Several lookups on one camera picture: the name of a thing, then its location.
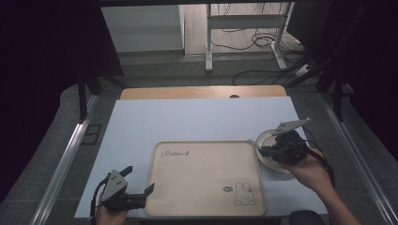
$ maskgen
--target desk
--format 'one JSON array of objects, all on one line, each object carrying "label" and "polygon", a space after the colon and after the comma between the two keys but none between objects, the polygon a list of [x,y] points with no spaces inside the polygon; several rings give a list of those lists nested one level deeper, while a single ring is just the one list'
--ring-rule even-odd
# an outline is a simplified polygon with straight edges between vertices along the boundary
[{"label": "desk", "polygon": [[[241,97],[229,98],[231,94]],[[120,171],[132,165],[134,170],[126,177],[127,192],[142,192],[157,143],[255,140],[280,122],[297,119],[290,97],[280,86],[125,90],[115,104],[75,217],[88,218],[95,186],[112,169]],[[298,133],[304,137],[302,129],[298,129]],[[300,209],[327,213],[316,194],[291,174],[277,174],[261,166],[261,175],[268,201],[268,210],[262,218],[283,217]],[[129,217],[153,218],[144,209],[130,210]]]}]

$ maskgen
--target white tabletop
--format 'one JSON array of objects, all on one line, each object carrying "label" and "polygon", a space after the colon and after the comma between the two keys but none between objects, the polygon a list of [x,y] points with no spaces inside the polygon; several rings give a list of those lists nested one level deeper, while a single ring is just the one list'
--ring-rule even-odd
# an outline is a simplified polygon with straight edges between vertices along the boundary
[{"label": "white tabletop", "polygon": [[[89,218],[97,184],[115,169],[133,166],[126,176],[129,194],[148,186],[152,153],[160,142],[245,141],[280,122],[298,120],[290,97],[119,100],[115,104],[97,159],[88,178],[76,218]],[[301,137],[305,137],[301,128]],[[317,195],[290,174],[278,174],[261,165],[268,202],[265,217],[287,216],[308,209],[326,214]],[[144,209],[128,217],[150,218]]]}]

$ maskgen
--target beige cutting board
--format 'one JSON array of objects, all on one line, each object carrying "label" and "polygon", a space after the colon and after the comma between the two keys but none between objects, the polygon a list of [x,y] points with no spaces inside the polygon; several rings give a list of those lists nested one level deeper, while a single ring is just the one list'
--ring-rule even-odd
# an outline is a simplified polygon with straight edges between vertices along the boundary
[{"label": "beige cutting board", "polygon": [[255,149],[247,142],[161,142],[147,198],[151,216],[260,216],[266,212]]}]

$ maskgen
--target wall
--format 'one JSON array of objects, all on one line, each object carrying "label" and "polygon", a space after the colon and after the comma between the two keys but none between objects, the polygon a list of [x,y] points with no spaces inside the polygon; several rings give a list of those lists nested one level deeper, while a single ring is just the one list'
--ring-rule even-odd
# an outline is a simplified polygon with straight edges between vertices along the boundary
[{"label": "wall", "polygon": [[183,49],[183,18],[180,20],[178,6],[101,10],[118,53]]}]

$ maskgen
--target round plate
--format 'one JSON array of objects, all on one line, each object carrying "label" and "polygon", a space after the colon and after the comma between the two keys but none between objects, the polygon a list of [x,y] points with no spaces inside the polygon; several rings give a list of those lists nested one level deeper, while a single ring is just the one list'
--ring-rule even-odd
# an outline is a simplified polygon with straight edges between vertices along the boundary
[{"label": "round plate", "polygon": [[[263,132],[262,134],[260,134],[260,136],[258,136],[258,138],[255,142],[260,146],[272,146],[273,144],[276,143],[276,141],[275,141],[276,136],[272,136],[273,130],[274,129],[267,130],[267,131]],[[260,152],[258,152],[258,150],[256,151],[256,153],[257,153],[258,159],[261,161],[261,163],[263,163],[263,165],[265,167],[269,168],[270,170],[272,170],[276,173],[290,174],[289,171],[282,169],[282,167],[279,165],[279,163],[274,161],[272,159],[272,157],[263,157],[263,156],[261,156]]]}]

